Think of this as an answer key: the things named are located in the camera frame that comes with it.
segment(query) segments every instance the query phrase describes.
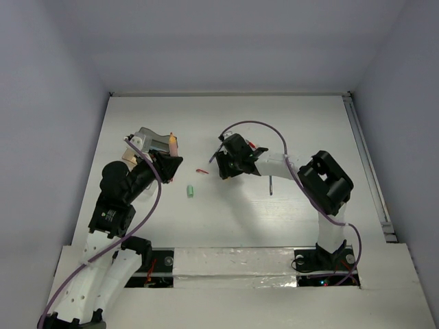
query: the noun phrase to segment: robotic arm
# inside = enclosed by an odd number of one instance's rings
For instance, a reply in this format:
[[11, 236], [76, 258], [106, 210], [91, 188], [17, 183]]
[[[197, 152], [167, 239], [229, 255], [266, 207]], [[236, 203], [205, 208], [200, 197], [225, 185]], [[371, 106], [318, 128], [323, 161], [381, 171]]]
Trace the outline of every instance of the robotic arm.
[[[150, 159], [166, 184], [183, 158], [169, 155], [167, 144], [161, 143], [165, 137], [142, 128], [128, 140]], [[151, 267], [151, 242], [136, 236], [124, 238], [136, 213], [131, 203], [156, 179], [143, 156], [136, 155], [129, 147], [123, 155], [128, 164], [114, 161], [104, 167], [99, 184], [101, 193], [88, 225], [86, 245], [78, 267], [84, 269], [70, 281], [53, 313], [42, 320], [39, 328], [105, 329], [106, 314], [132, 274], [140, 268], [147, 271]], [[121, 239], [124, 241], [118, 248], [99, 255]], [[95, 256], [98, 258], [88, 263]]]
[[[296, 178], [311, 203], [334, 222], [344, 223], [344, 211], [351, 197], [353, 182], [328, 152], [319, 151], [311, 157], [311, 161], [304, 163], [293, 155], [272, 153], [267, 148], [256, 147], [239, 134], [231, 134], [227, 138], [221, 135], [219, 139], [222, 147], [215, 153], [215, 158], [223, 180], [242, 173], [288, 180]], [[315, 270], [336, 268], [337, 260], [346, 247], [343, 226], [333, 225], [320, 212], [318, 223], [316, 253], [311, 259], [302, 259], [298, 265], [307, 261], [308, 264], [313, 263]]]

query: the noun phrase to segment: green eraser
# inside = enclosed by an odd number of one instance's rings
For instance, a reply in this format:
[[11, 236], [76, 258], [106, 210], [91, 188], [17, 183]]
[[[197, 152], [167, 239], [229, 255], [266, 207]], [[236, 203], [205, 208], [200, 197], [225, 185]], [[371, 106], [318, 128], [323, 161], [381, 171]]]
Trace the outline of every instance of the green eraser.
[[187, 197], [193, 197], [193, 186], [192, 185], [188, 185], [187, 189], [186, 189], [186, 192], [187, 192]]

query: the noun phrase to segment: orange marker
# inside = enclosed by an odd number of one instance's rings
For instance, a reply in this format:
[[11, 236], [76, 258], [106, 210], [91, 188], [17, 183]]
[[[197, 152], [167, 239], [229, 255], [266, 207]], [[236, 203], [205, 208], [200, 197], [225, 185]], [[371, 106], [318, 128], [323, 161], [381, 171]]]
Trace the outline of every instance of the orange marker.
[[172, 133], [169, 136], [169, 155], [178, 156], [177, 138]]

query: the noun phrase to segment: gray wall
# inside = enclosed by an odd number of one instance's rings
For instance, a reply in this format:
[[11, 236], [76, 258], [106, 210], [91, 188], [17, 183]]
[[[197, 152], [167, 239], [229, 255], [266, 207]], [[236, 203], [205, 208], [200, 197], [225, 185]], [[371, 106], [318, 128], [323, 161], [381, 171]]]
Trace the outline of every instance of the gray wall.
[[439, 1], [411, 0], [355, 91], [396, 233], [439, 324]]
[[25, 329], [73, 234], [108, 93], [57, 1], [0, 2], [0, 319]]
[[346, 91], [405, 0], [64, 0], [111, 91]]

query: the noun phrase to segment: bolt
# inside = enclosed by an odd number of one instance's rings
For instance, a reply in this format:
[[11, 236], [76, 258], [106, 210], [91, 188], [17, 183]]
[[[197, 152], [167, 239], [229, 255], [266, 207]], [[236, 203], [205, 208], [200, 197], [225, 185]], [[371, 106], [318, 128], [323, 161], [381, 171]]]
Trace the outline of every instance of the bolt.
[[166, 266], [172, 266], [174, 263], [174, 259], [171, 256], [168, 256], [165, 258], [165, 265]]
[[348, 264], [353, 264], [353, 263], [355, 263], [355, 257], [354, 257], [354, 255], [351, 255], [351, 254], [346, 255], [346, 262], [348, 262]]

